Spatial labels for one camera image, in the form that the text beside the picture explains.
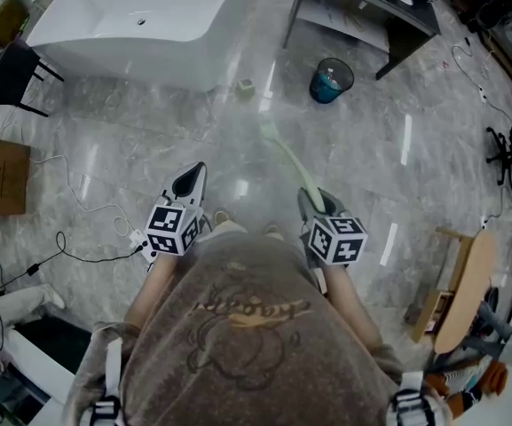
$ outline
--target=trash can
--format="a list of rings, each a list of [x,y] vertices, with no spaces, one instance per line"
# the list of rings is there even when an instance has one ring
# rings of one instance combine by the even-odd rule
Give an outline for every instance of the trash can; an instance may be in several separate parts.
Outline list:
[[[311,79],[309,93],[320,104],[333,102],[354,84],[351,68],[339,59],[323,59]]]

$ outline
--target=gray t-shirt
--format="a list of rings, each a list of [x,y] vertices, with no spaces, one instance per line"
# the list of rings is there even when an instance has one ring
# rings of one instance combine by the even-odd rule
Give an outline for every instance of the gray t-shirt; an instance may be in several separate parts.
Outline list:
[[[181,264],[141,333],[98,325],[65,424],[102,396],[118,336],[128,426],[385,424],[402,372],[391,348],[366,350],[287,243],[222,237]]]

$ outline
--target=person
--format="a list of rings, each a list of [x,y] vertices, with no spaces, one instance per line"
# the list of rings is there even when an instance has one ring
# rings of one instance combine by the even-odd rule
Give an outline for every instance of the person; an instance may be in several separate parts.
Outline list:
[[[0,296],[0,339],[4,330],[21,320],[44,304],[65,308],[64,300],[50,284],[22,288]]]
[[[476,336],[467,336],[462,340],[461,346],[480,351],[512,366],[512,326],[499,319],[487,302],[481,302],[478,306],[478,316],[494,328],[503,342],[492,343]]]
[[[322,266],[327,300],[276,225],[256,236],[222,210],[214,223],[193,254],[157,257],[123,323],[96,326],[64,423],[87,419],[106,374],[115,424],[386,424],[402,366],[345,269]]]

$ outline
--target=marble floor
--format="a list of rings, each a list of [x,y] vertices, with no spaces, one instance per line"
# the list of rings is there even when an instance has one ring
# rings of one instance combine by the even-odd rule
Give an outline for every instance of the marble floor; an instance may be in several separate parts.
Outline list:
[[[290,164],[270,152],[259,124],[276,123],[317,183],[338,196],[369,231],[366,253],[349,272],[386,341],[409,367],[427,346],[413,344],[402,325],[420,285],[435,279],[447,241],[437,225],[475,233],[480,217],[498,213],[497,170],[487,126],[508,131],[510,121],[483,104],[478,90],[453,62],[451,47],[471,40],[474,56],[459,62],[481,83],[492,103],[512,118],[512,82],[442,1],[434,3],[442,36],[377,82],[384,54],[345,35],[297,21],[286,50],[280,47],[293,0],[248,0],[248,16],[220,84],[197,93],[107,78],[47,80],[24,102],[46,109],[48,119],[0,106],[0,138],[33,147],[32,158],[63,154],[68,179],[90,209],[119,204],[143,228],[163,178],[188,162],[209,168],[205,209],[229,209],[257,232],[277,221],[292,241],[300,233],[298,179]],[[311,100],[308,84],[325,57],[347,62],[352,89],[330,105]],[[234,85],[250,78],[256,95],[238,100]],[[406,116],[412,118],[404,149]],[[81,257],[127,254],[115,208],[84,212],[66,183],[62,159],[31,164],[28,211],[0,217],[0,260],[11,279],[55,250],[57,231]],[[397,227],[393,246],[390,228]],[[490,223],[498,239],[497,274],[512,270],[512,208],[508,197]],[[138,292],[146,261],[82,264],[59,256],[32,278],[9,288],[50,282],[67,302],[64,316],[91,327],[119,320]]]

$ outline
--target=white bathtub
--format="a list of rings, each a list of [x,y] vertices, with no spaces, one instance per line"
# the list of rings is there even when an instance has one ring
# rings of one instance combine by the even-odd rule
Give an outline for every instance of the white bathtub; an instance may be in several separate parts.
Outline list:
[[[214,88],[246,0],[54,0],[27,42],[65,75]]]

